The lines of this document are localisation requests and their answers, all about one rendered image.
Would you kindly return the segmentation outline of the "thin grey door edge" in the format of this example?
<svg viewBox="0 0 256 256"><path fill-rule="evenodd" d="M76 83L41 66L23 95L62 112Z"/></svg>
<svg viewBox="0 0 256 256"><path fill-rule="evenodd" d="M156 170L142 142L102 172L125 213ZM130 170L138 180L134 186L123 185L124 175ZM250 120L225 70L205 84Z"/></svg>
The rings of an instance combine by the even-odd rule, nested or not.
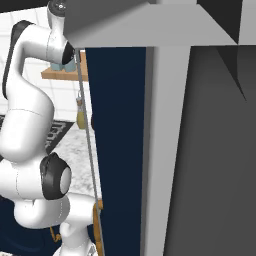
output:
<svg viewBox="0 0 256 256"><path fill-rule="evenodd" d="M78 71L79 91L81 92L82 101L83 101L85 133L86 133L86 140L87 140L87 147L88 147L92 182L93 182L93 191L94 191L95 203L97 204L99 198L98 198L96 179L95 179L95 170L94 170L94 162L93 162L93 155L92 155L92 146L91 146L90 131L89 131L88 117L87 117L87 109L86 109L85 95L84 95L84 86L83 86L81 67L80 67L81 58L80 58L80 50L79 49L75 49L75 56L76 56L76 65L77 65L77 71ZM99 226L100 226L100 238L101 238L101 241L102 241L102 251L103 251L103 256L105 256L100 211L101 210L98 209L97 213L98 213L98 220L99 220Z"/></svg>

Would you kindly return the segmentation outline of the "grey open cabinet door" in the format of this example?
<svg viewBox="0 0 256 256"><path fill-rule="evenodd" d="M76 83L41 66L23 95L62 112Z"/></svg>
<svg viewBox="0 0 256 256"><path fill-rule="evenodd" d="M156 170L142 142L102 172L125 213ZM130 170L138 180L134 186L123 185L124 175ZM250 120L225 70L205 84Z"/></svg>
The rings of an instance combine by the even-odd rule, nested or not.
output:
<svg viewBox="0 0 256 256"><path fill-rule="evenodd" d="M235 43L196 0L67 0L64 35L79 49Z"/></svg>

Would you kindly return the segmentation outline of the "navy base cabinet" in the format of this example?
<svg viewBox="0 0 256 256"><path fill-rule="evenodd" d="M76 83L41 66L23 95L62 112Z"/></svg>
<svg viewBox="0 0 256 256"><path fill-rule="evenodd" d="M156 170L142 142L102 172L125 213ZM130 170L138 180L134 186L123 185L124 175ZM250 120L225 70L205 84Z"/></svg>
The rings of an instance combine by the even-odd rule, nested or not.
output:
<svg viewBox="0 0 256 256"><path fill-rule="evenodd" d="M14 218L14 203L0 196L0 251L15 256L52 256L61 246L49 228L32 230L20 226Z"/></svg>

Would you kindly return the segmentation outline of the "yellow hanging utensil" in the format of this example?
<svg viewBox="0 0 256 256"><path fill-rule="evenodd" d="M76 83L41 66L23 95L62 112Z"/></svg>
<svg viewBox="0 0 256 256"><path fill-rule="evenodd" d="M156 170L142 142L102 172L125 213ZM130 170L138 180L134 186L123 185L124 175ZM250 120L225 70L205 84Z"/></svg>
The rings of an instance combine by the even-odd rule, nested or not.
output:
<svg viewBox="0 0 256 256"><path fill-rule="evenodd" d="M78 94L77 94L76 103L77 103L76 123L80 129L84 130L85 129L85 120L84 120L84 109L83 109L83 101L82 101L81 92L78 92Z"/></svg>

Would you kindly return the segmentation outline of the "navy blue cabinet panel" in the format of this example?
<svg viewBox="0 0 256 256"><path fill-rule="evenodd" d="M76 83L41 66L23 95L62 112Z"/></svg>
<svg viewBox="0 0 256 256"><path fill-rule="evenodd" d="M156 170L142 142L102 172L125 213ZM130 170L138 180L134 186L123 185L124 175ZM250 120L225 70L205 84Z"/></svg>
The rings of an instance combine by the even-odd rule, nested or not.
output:
<svg viewBox="0 0 256 256"><path fill-rule="evenodd" d="M86 50L105 256L140 256L144 48Z"/></svg>

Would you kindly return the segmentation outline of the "wooden wall shelf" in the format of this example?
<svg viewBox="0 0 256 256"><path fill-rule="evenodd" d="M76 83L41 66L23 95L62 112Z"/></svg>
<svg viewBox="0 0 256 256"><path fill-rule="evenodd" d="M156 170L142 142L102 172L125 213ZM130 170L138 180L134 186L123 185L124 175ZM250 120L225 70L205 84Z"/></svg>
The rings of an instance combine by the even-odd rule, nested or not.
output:
<svg viewBox="0 0 256 256"><path fill-rule="evenodd" d="M88 68L86 61L86 52L80 52L80 67L82 80L88 82ZM69 80L69 81L77 81L78 80L78 71L66 72L65 70L54 71L51 68L47 68L46 70L41 72L41 77L43 79L52 79L52 80Z"/></svg>

